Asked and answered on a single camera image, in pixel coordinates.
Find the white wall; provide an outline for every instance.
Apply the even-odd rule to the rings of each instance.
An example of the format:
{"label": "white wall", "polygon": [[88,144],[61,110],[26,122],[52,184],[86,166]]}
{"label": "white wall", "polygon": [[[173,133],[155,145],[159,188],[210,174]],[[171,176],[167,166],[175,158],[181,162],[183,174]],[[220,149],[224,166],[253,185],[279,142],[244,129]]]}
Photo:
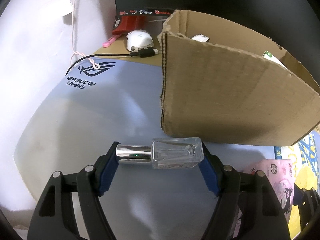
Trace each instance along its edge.
{"label": "white wall", "polygon": [[[76,49],[91,54],[110,36],[114,0],[78,0]],[[0,17],[0,207],[13,224],[28,226],[36,205],[13,160],[35,110],[69,67],[71,15],[60,0],[11,0]]]}

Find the white computer mouse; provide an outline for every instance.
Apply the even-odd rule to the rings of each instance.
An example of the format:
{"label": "white computer mouse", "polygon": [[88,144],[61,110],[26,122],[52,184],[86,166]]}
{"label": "white computer mouse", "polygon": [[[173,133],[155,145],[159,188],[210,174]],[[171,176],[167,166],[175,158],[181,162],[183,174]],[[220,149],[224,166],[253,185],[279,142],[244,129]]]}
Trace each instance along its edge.
{"label": "white computer mouse", "polygon": [[137,52],[139,49],[153,48],[153,40],[145,30],[135,30],[127,35],[128,51]]}

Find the republic of gamers logo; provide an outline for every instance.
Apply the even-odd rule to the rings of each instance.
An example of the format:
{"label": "republic of gamers logo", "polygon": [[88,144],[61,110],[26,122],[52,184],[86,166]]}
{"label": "republic of gamers logo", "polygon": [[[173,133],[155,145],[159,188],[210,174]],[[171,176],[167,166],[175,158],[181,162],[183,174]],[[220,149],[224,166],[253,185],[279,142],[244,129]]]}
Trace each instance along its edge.
{"label": "republic of gamers logo", "polygon": [[100,69],[94,69],[93,66],[90,67],[78,67],[78,69],[80,70],[80,74],[83,72],[84,74],[86,74],[89,77],[94,77],[96,75],[99,75],[103,72],[105,72],[106,70],[110,69],[111,67],[114,67],[115,65],[109,65],[109,64],[113,64],[115,62],[102,62],[99,63],[100,65]]}

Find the silver screw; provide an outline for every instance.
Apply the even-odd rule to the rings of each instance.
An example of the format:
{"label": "silver screw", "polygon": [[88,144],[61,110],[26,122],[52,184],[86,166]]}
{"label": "silver screw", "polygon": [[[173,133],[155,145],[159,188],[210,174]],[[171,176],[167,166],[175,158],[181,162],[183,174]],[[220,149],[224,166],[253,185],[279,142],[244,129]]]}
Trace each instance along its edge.
{"label": "silver screw", "polygon": [[264,175],[265,175],[264,172],[261,171],[261,170],[258,170],[257,174],[258,174],[259,177],[264,177]]}
{"label": "silver screw", "polygon": [[223,169],[224,169],[225,171],[232,171],[232,167],[231,167],[230,165],[224,165],[224,166],[223,166]]}
{"label": "silver screw", "polygon": [[54,178],[57,178],[60,176],[60,171],[55,171],[53,174],[52,174],[52,177]]}
{"label": "silver screw", "polygon": [[86,172],[93,171],[93,169],[94,169],[94,167],[93,167],[92,165],[88,165],[88,166],[86,166],[86,167],[84,168],[84,170],[85,170]]}

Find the yellow desk surface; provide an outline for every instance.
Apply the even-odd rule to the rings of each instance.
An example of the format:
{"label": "yellow desk surface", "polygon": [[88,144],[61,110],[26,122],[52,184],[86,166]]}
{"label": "yellow desk surface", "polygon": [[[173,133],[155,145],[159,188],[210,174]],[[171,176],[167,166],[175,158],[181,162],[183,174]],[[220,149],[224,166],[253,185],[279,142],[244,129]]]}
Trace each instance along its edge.
{"label": "yellow desk surface", "polygon": [[[153,66],[162,66],[162,55],[160,53],[160,44],[156,37],[152,37],[154,42],[154,47],[159,50],[159,54],[153,57],[146,57],[140,58],[139,56],[136,57],[118,57],[118,56],[105,56],[103,58],[114,58],[126,61],[133,61],[137,63],[143,63],[147,65]],[[130,51],[126,49],[127,47],[127,37],[126,35],[122,35],[119,39],[117,39],[114,43],[110,45],[108,48],[100,48],[98,49],[95,54],[99,53],[117,53],[117,54],[128,54]]]}

